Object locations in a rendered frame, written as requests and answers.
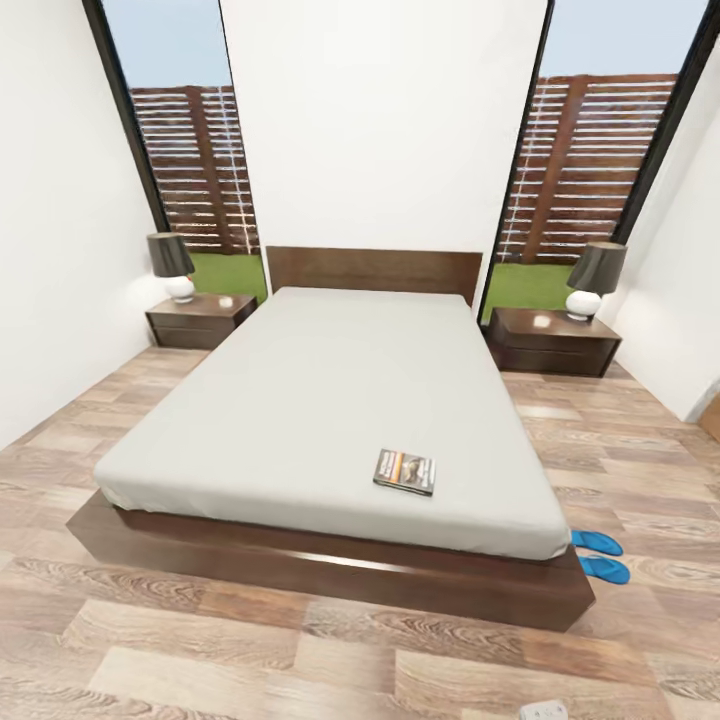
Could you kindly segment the hardback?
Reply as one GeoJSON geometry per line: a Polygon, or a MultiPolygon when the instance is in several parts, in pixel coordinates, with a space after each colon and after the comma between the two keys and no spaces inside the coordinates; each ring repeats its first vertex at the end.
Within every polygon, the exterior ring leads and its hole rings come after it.
{"type": "Polygon", "coordinates": [[[373,482],[432,496],[434,459],[381,449],[373,482]]]}

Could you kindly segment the sandal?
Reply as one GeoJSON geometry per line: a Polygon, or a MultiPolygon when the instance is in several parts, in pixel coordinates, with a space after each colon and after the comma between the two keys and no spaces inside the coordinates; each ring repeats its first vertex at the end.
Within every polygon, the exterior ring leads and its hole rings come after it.
{"type": "Polygon", "coordinates": [[[623,585],[630,579],[629,569],[622,563],[604,557],[579,557],[587,576],[623,585]]]}
{"type": "Polygon", "coordinates": [[[609,536],[595,532],[573,531],[573,547],[582,547],[595,550],[605,555],[620,556],[623,548],[609,536]]]}

